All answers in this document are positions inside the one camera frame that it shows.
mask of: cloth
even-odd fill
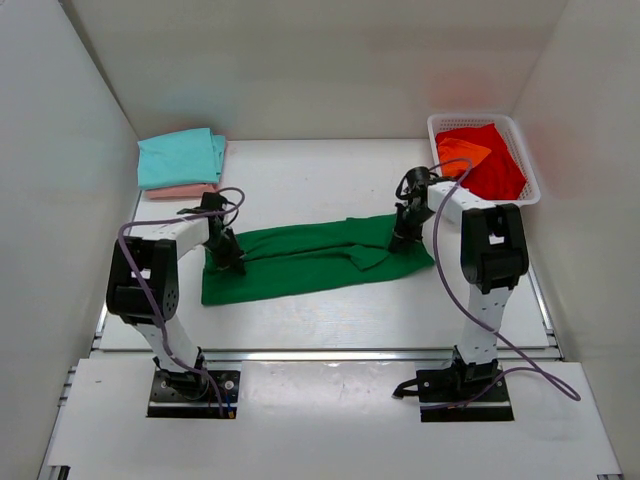
[[[145,190],[144,194],[151,200],[163,198],[200,198],[205,192],[215,192],[216,185],[211,183],[194,183],[193,185],[178,185],[177,187],[152,188]]]
[[[422,243],[390,253],[395,215],[256,230],[237,235],[245,276],[216,270],[207,253],[202,304],[223,305],[383,282],[433,265]]]
[[[169,133],[138,142],[142,190],[219,183],[226,139],[208,128]]]
[[[490,148],[476,145],[474,143],[458,140],[457,138],[445,138],[438,144],[438,158],[440,163],[456,158],[468,158],[471,160],[473,168],[480,165],[487,155],[491,153]],[[455,162],[442,167],[442,175],[445,177],[459,177],[467,170],[465,162]]]
[[[496,126],[491,123],[480,128],[466,127],[436,135],[439,145],[447,138],[465,140],[491,149],[491,153],[475,167],[462,186],[485,200],[517,200],[527,183]]]

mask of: blue folded cloth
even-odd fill
[[[138,142],[138,186],[142,190],[218,183],[226,139],[209,128],[169,133]]]

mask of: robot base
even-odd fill
[[[434,406],[464,400],[456,391],[457,371],[418,370],[418,398],[420,400],[420,420],[425,422],[508,422],[514,420],[507,384],[502,379],[478,400],[464,408],[441,408]],[[466,398],[480,393],[482,385],[475,392],[465,392]]]
[[[234,419],[238,409],[240,372],[238,370],[209,370],[209,374],[220,388],[222,395],[222,420]],[[149,395],[147,417],[220,419],[216,394],[211,389],[205,392],[201,398],[187,399],[168,386],[165,379],[165,374],[156,370]]]

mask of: plastic basket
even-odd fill
[[[440,163],[438,147],[436,145],[436,135],[438,133],[462,127],[483,127],[484,125],[494,123],[496,130],[500,132],[504,142],[507,144],[513,160],[527,179],[527,183],[522,189],[518,200],[496,200],[492,198],[486,198],[485,200],[490,200],[497,204],[514,203],[516,205],[531,205],[540,200],[540,189],[538,188],[538,182],[536,182],[536,177],[531,168],[525,143],[518,127],[510,117],[492,113],[442,113],[431,115],[427,123],[429,127],[431,151],[433,152],[433,160],[436,164]]]

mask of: white tabletop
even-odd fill
[[[515,421],[420,423],[411,362],[244,362],[236,420],[146,418],[149,359],[82,360],[53,439],[69,480],[572,480],[619,473],[579,364],[507,377]]]
[[[231,142],[222,181],[247,195],[233,225],[240,233],[393,213],[395,188],[406,171],[432,164],[426,140]],[[143,197],[135,218],[171,218],[198,203]],[[429,252],[432,225],[433,220],[425,226]],[[460,270],[460,235],[443,222],[440,239],[445,271],[466,304],[469,286]],[[450,348],[459,341],[465,321],[435,268],[392,282],[203,307],[203,264],[202,248],[180,260],[178,315],[194,342],[207,350]],[[549,345],[527,276],[507,304],[502,332],[521,347]],[[109,317],[100,348],[149,347],[132,327]]]

